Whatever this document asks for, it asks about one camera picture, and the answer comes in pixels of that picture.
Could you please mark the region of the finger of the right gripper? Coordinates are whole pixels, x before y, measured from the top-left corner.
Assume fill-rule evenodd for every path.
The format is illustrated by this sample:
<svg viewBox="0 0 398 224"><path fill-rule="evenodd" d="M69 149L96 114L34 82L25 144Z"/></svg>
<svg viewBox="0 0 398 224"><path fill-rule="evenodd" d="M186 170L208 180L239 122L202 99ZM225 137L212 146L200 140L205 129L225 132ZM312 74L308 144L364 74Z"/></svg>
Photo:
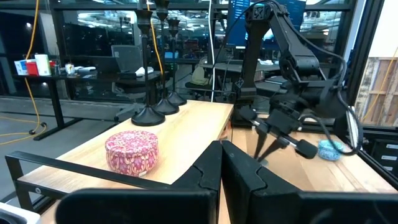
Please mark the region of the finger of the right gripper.
<svg viewBox="0 0 398 224"><path fill-rule="evenodd" d="M271 153L275 152L278 149L284 149L288 146L288 140L284 138L277 138L274 140L271 145L265 150L265 152L258 158L258 161L263 161L267 156Z"/></svg>
<svg viewBox="0 0 398 224"><path fill-rule="evenodd" d="M264 146L264 143L267 139L267 133L261 131L260 129L256 129L256 132L258 134L258 139L257 139L257 145L256 145L256 150L254 153L254 158L255 159L264 159L269 155L269 150L266 149L265 152L262 154L262 156L259 156L260 151L262 150L262 147Z"/></svg>

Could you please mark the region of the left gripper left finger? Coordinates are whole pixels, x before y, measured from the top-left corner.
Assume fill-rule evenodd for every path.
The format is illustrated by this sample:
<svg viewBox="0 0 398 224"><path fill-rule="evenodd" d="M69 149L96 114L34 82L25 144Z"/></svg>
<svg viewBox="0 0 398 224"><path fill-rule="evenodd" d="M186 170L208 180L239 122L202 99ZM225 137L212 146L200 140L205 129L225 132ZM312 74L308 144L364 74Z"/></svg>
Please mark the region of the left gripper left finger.
<svg viewBox="0 0 398 224"><path fill-rule="evenodd" d="M64 224L217 223L221 142L213 141L168 189L82 189L60 201Z"/></svg>

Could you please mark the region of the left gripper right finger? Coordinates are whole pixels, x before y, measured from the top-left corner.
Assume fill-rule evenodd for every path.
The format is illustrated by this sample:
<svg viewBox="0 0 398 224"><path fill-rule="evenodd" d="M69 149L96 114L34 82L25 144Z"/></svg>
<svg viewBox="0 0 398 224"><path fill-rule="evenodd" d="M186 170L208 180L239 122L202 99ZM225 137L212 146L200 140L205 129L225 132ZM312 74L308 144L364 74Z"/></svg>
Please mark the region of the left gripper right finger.
<svg viewBox="0 0 398 224"><path fill-rule="evenodd" d="M222 142L224 193L231 223L397 224L397 195L303 191L229 141Z"/></svg>

